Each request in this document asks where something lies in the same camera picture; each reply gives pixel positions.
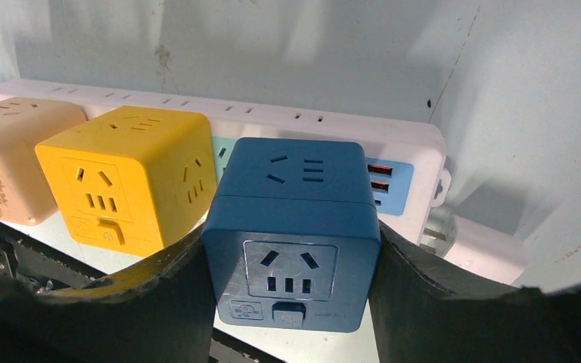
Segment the white plug adapter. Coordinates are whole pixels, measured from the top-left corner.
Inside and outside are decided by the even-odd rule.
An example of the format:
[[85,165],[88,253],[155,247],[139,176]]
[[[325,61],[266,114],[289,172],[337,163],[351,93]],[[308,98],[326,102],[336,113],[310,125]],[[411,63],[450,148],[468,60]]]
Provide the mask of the white plug adapter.
[[439,231],[425,228],[423,235],[436,256],[502,284],[514,283],[529,265],[519,238],[459,216],[450,216]]

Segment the yellow cube socket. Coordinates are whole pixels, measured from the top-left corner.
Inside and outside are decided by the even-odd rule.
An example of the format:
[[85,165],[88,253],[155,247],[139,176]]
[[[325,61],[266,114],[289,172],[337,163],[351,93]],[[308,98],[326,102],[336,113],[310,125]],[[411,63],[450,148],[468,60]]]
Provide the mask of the yellow cube socket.
[[181,240],[217,189],[202,113],[122,106],[35,152],[72,239],[133,256]]

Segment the blue cube socket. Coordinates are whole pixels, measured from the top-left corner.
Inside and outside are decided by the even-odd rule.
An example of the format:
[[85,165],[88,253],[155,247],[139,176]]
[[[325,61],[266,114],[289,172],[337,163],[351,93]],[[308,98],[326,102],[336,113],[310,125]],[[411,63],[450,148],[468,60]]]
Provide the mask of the blue cube socket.
[[358,330],[381,251],[362,146],[240,138],[201,240],[223,323]]

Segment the beige cube socket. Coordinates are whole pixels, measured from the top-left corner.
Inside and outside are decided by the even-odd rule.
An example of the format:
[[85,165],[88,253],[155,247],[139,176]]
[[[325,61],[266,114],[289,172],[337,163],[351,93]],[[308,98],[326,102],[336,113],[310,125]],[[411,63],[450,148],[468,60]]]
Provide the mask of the beige cube socket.
[[82,108],[66,101],[0,101],[0,221],[38,225],[57,212],[35,147],[85,120]]

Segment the white multicolour power strip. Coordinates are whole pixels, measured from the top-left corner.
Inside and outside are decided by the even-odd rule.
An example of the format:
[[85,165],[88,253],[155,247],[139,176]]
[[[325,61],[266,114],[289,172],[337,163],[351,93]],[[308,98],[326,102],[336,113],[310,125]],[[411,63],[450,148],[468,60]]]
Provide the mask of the white multicolour power strip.
[[71,102],[90,118],[123,105],[198,112],[220,138],[354,141],[371,160],[372,181],[404,192],[391,198],[378,190],[378,213],[414,244],[421,240],[431,209],[444,202],[451,181],[444,167],[446,143],[430,123],[31,79],[0,83],[0,101],[14,97]]

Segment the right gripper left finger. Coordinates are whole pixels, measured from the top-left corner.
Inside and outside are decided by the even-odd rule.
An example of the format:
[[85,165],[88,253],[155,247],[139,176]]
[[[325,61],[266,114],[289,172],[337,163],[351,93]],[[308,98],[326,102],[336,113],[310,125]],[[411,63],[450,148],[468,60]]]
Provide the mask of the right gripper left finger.
[[0,362],[205,362],[215,297],[195,228],[81,289],[0,278]]

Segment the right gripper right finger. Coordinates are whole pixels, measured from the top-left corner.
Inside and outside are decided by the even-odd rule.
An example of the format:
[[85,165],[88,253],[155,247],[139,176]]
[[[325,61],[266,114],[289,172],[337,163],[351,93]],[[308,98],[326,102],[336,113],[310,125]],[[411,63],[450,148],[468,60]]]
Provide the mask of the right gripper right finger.
[[382,362],[581,362],[581,284],[512,287],[459,268],[380,223],[369,293]]

